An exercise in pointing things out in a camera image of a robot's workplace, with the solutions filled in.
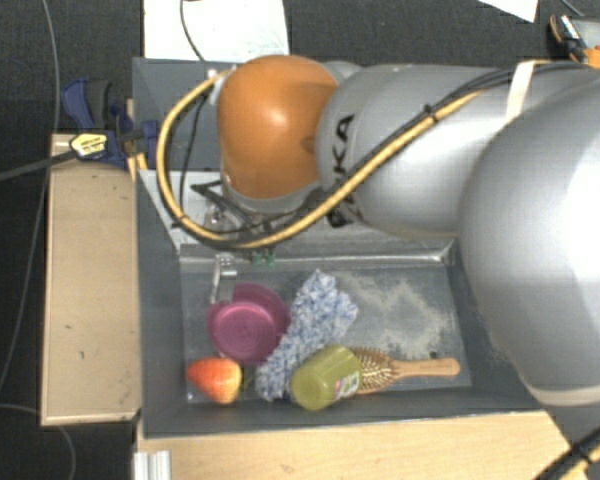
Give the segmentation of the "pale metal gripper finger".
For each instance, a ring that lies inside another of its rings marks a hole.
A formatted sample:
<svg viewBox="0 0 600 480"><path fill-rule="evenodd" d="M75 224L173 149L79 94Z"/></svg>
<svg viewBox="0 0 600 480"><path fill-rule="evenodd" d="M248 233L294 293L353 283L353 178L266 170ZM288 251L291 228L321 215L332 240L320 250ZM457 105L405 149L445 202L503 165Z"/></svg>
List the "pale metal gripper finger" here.
<svg viewBox="0 0 600 480"><path fill-rule="evenodd" d="M238 276L235 257L231 254L222 257L222 300L232 301Z"/></svg>
<svg viewBox="0 0 600 480"><path fill-rule="evenodd" d="M209 295L209 303L215 304L218 300L218 290L223 272L223 258L220 254L214 258L214 267L211 279L211 292Z"/></svg>

